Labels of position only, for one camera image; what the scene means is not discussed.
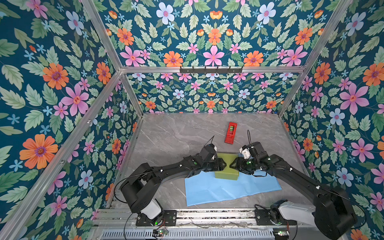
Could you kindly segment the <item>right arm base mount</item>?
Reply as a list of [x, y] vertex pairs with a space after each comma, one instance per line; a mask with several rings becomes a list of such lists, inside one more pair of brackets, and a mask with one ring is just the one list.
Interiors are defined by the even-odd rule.
[[289, 225], [296, 226], [298, 223], [294, 220], [287, 220], [279, 211], [279, 207], [283, 203], [287, 203], [288, 200], [282, 199], [273, 203], [269, 208], [264, 207], [259, 204], [255, 204], [255, 219], [258, 226], [268, 226], [268, 225]]

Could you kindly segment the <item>aluminium corner frame post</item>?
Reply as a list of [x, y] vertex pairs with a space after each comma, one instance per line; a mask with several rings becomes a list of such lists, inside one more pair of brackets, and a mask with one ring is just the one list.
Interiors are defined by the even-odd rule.
[[127, 90], [128, 96], [133, 104], [133, 107], [137, 113], [138, 118], [141, 119], [143, 117], [143, 110], [140, 107], [139, 101], [137, 99], [137, 96], [134, 93], [134, 89], [132, 85], [129, 83], [127, 75], [122, 72], [122, 69], [123, 69], [122, 62], [119, 59], [116, 49], [114, 48], [112, 41], [107, 34], [107, 30], [102, 21], [102, 18], [100, 17], [100, 14], [96, 8], [94, 1], [85, 0], [85, 1], [82, 1], [82, 4], [95, 28], [95, 31], [97, 32], [100, 38], [102, 45], [107, 51], [107, 55], [110, 58], [115, 71], [117, 72], [117, 74], [123, 75], [122, 84]]
[[282, 108], [278, 112], [278, 116], [280, 119], [283, 118], [284, 113], [287, 111], [289, 105], [293, 101], [293, 98], [297, 94], [297, 92], [300, 90], [301, 85], [303, 84], [305, 78], [308, 76], [310, 70], [314, 66], [316, 60], [320, 56], [320, 53], [322, 52], [323, 48], [326, 46], [327, 42], [330, 40], [331, 35], [335, 31], [336, 27], [342, 20], [344, 14], [347, 13], [349, 5], [353, 1], [347, 1], [347, 0], [341, 0], [338, 2], [337, 7], [335, 11], [332, 13], [329, 21], [327, 22], [324, 32], [320, 36], [318, 42], [315, 44], [315, 47], [311, 51], [305, 65], [304, 65], [304, 71], [300, 74], [300, 76], [297, 78], [296, 82], [292, 86], [290, 92], [288, 93], [287, 97], [285, 98], [285, 102], [283, 103]]

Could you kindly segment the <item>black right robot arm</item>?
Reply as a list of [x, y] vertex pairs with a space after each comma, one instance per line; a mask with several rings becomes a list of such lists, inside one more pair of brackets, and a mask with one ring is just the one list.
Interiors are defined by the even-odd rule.
[[283, 220], [313, 225], [328, 239], [337, 240], [358, 222], [345, 190], [331, 188], [292, 167], [278, 155], [268, 155], [261, 143], [240, 148], [240, 156], [230, 168], [246, 175], [260, 170], [289, 184], [311, 201], [311, 205], [280, 200], [270, 206], [269, 218], [274, 224]]

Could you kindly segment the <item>black hook rail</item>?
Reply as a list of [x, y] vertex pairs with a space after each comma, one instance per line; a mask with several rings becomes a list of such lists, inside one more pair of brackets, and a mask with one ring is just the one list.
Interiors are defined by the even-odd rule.
[[238, 74], [243, 72], [242, 67], [180, 67], [181, 74]]

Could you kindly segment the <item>aluminium corner frame post left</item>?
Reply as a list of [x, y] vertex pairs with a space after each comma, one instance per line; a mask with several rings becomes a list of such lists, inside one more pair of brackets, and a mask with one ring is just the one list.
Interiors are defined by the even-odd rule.
[[123, 75], [122, 84], [127, 90], [128, 96], [133, 104], [133, 107], [137, 113], [138, 118], [141, 119], [143, 117], [143, 110], [140, 107], [139, 101], [137, 99], [137, 96], [134, 93], [134, 89], [132, 85], [129, 83], [127, 75], [122, 72], [122, 69], [123, 69], [122, 62], [119, 59], [116, 49], [114, 48], [112, 41], [107, 34], [107, 30], [102, 21], [102, 18], [100, 17], [100, 14], [96, 8], [94, 1], [85, 0], [85, 1], [82, 1], [82, 4], [95, 28], [95, 31], [97, 32], [100, 38], [102, 45], [107, 51], [107, 55], [110, 58], [115, 71], [117, 72], [117, 74]]

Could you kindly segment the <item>aluminium horizontal back bar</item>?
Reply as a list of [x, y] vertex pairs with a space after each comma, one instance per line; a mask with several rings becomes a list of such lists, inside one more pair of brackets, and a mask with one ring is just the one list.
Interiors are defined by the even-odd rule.
[[239, 73], [303, 73], [304, 67], [122, 67], [128, 73], [186, 73], [186, 74], [239, 74]]

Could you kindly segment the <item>green gift box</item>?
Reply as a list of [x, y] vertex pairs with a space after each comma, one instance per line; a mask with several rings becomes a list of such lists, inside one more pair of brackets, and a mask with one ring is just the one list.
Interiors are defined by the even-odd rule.
[[215, 172], [216, 179], [237, 181], [239, 177], [239, 171], [230, 168], [230, 165], [238, 157], [238, 154], [233, 153], [218, 153], [218, 158], [223, 159], [226, 166], [222, 171]]

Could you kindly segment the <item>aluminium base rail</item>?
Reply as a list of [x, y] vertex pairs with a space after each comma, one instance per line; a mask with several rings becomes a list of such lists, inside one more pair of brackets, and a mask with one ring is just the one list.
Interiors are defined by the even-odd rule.
[[[176, 209], [176, 213], [166, 217], [168, 222], [175, 223], [176, 227], [264, 227], [279, 225], [273, 223], [266, 210], [255, 208], [221, 208], [221, 209]], [[100, 210], [94, 220], [98, 227], [121, 227], [125, 223], [134, 227], [140, 218], [131, 214], [128, 209]]]

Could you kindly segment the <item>red tape dispenser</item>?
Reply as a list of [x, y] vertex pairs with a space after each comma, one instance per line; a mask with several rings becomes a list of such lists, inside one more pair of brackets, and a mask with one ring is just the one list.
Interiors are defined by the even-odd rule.
[[227, 129], [226, 137], [225, 137], [225, 143], [231, 144], [231, 145], [234, 144], [235, 136], [236, 136], [236, 130], [237, 130], [237, 124], [230, 122], [228, 129]]

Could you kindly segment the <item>aluminium left side bar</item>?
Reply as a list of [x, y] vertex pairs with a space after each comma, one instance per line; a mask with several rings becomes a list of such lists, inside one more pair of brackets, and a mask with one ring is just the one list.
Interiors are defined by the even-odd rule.
[[49, 187], [60, 173], [76, 145], [84, 136], [86, 130], [89, 128], [90, 122], [96, 117], [99, 110], [105, 104], [106, 99], [118, 84], [122, 74], [122, 71], [119, 70], [112, 76], [89, 110], [84, 114], [81, 121], [71, 132], [64, 144], [60, 147], [55, 157], [42, 172], [33, 187], [28, 191], [23, 201], [16, 208], [14, 214], [2, 228], [2, 240], [17, 239], [19, 232], [23, 227], [25, 227], [29, 218], [33, 215], [34, 211], [41, 203], [43, 197], [48, 192]]

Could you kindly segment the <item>aluminium corner frame post right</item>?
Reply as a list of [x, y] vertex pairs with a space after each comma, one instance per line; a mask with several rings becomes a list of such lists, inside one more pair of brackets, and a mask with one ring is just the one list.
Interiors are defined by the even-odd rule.
[[285, 102], [283, 103], [282, 108], [278, 112], [278, 116], [280, 119], [283, 118], [284, 113], [287, 111], [289, 105], [293, 101], [293, 98], [297, 94], [297, 92], [300, 90], [301, 85], [303, 84], [305, 78], [308, 76], [310, 70], [314, 66], [316, 60], [320, 56], [320, 53], [322, 52], [323, 48], [326, 46], [327, 42], [330, 40], [331, 35], [335, 31], [336, 27], [342, 20], [344, 14], [347, 13], [349, 5], [353, 1], [347, 1], [347, 0], [341, 0], [338, 2], [337, 7], [335, 11], [332, 13], [329, 21], [327, 22], [324, 32], [320, 36], [318, 42], [315, 44], [315, 47], [311, 51], [305, 65], [304, 65], [304, 71], [300, 74], [300, 76], [297, 78], [296, 82], [292, 86], [290, 92], [288, 93], [287, 97], [285, 98]]

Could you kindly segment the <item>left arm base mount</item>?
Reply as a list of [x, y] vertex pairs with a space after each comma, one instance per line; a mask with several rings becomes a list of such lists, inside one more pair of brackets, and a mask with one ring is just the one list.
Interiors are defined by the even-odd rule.
[[174, 227], [177, 221], [177, 214], [178, 212], [176, 210], [162, 210], [159, 215], [157, 215], [153, 219], [150, 219], [147, 215], [143, 213], [139, 213], [136, 220], [136, 226], [137, 227], [160, 227], [160, 226]]

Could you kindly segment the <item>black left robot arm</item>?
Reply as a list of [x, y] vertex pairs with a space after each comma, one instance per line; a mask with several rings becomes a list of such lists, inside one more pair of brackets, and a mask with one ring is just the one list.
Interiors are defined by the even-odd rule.
[[132, 213], [141, 212], [153, 200], [159, 187], [174, 179], [186, 179], [200, 172], [223, 171], [227, 164], [218, 157], [213, 144], [204, 146], [195, 155], [184, 157], [180, 162], [160, 167], [141, 164], [121, 184], [120, 191]]

